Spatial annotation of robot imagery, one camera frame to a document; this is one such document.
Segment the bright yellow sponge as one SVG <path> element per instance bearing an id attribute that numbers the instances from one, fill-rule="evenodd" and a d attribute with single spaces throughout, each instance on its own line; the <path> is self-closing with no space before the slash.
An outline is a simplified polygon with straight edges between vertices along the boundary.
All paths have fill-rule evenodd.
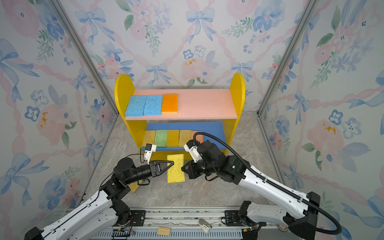
<path id="1" fill-rule="evenodd" d="M 185 173 L 182 171 L 182 167 L 184 166 L 184 155 L 168 155 L 167 160 L 174 162 L 174 165 L 167 170 L 168 183 L 185 182 Z"/>

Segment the green sponge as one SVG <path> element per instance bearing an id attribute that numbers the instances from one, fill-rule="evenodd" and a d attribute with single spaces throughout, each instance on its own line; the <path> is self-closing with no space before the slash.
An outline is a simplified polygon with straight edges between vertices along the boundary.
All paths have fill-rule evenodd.
<path id="1" fill-rule="evenodd" d="M 154 144 L 158 148 L 165 148 L 167 146 L 168 130 L 156 130 Z"/>

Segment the dull yellow sponge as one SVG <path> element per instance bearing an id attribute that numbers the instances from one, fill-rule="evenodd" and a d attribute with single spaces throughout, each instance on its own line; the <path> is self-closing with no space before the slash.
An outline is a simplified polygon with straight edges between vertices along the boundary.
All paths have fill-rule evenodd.
<path id="1" fill-rule="evenodd" d="M 156 136 L 156 130 L 151 130 L 151 131 L 146 130 L 143 136 L 142 147 L 145 147 L 147 144 L 153 145 L 155 142 L 155 136 Z"/>

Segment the deep yellow sponge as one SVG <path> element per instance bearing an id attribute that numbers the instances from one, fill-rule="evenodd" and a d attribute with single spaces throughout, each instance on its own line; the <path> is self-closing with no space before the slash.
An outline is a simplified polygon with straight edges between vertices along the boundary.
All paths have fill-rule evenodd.
<path id="1" fill-rule="evenodd" d="M 179 147 L 179 130 L 168 130 L 166 147 L 167 148 L 178 148 Z"/>

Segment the tan yellow sponge front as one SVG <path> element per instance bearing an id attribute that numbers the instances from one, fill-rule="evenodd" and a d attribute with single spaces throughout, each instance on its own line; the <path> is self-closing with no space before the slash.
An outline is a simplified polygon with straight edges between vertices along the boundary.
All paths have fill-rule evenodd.
<path id="1" fill-rule="evenodd" d="M 179 148 L 183 148 L 184 145 L 191 140 L 191 130 L 180 130 L 180 135 L 179 135 Z"/>

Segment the light orange sponge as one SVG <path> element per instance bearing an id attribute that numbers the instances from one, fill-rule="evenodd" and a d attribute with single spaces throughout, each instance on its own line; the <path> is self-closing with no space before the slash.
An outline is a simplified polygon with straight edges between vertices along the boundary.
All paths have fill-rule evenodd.
<path id="1" fill-rule="evenodd" d="M 199 131 L 191 131 L 191 139 L 192 140 L 194 139 L 194 134 L 197 132 L 199 132 Z M 197 135 L 196 140 L 201 144 L 204 142 L 204 136 L 203 135 Z"/>

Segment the blue sponge front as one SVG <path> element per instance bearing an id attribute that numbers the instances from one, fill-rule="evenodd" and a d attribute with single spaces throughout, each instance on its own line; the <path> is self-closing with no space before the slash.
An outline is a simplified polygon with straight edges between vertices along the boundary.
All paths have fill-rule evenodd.
<path id="1" fill-rule="evenodd" d="M 144 116 L 159 116 L 162 114 L 162 95 L 151 95 L 147 96 L 145 108 L 143 115 Z"/>

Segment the blue sponge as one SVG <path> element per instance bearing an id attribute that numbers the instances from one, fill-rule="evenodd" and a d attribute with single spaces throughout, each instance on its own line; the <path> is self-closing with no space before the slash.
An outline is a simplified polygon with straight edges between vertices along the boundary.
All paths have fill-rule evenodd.
<path id="1" fill-rule="evenodd" d="M 126 108 L 126 117 L 141 117 L 144 115 L 144 108 L 147 96 L 131 96 Z"/>
<path id="2" fill-rule="evenodd" d="M 162 114 L 162 95 L 151 95 L 147 96 L 145 108 L 143 115 L 144 116 L 159 116 Z"/>

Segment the dark orange sponge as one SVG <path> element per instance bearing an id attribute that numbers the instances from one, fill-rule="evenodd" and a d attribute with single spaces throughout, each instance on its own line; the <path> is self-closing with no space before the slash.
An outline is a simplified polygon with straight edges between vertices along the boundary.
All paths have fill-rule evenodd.
<path id="1" fill-rule="evenodd" d="M 162 115 L 173 115 L 178 113 L 178 95 L 166 94 L 163 95 Z"/>

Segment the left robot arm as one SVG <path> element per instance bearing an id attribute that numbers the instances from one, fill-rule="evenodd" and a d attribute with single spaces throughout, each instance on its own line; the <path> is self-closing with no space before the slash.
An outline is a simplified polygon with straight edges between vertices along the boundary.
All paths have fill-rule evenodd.
<path id="1" fill-rule="evenodd" d="M 123 197 L 130 184 L 154 178 L 174 165 L 173 161 L 151 161 L 136 167 L 131 158 L 121 159 L 99 191 L 69 214 L 42 229 L 34 227 L 26 240 L 85 240 L 105 228 L 141 226 L 144 211 L 132 213 Z"/>

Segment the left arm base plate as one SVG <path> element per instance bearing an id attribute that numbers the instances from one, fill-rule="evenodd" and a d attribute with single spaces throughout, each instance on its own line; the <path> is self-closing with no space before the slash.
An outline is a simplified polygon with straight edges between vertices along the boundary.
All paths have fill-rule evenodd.
<path id="1" fill-rule="evenodd" d="M 145 210 L 130 210 L 125 213 L 122 213 L 118 217 L 117 225 L 126 227 L 143 227 L 144 221 L 146 219 Z"/>

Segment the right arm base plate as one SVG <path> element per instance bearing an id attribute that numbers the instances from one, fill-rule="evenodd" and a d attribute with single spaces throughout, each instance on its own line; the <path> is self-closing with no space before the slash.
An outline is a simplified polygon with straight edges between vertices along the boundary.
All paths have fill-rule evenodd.
<path id="1" fill-rule="evenodd" d="M 223 224 L 229 227 L 245 227 L 257 228 L 260 224 L 252 220 L 246 220 L 245 217 L 239 216 L 239 210 L 225 210 L 224 216 L 221 218 Z"/>

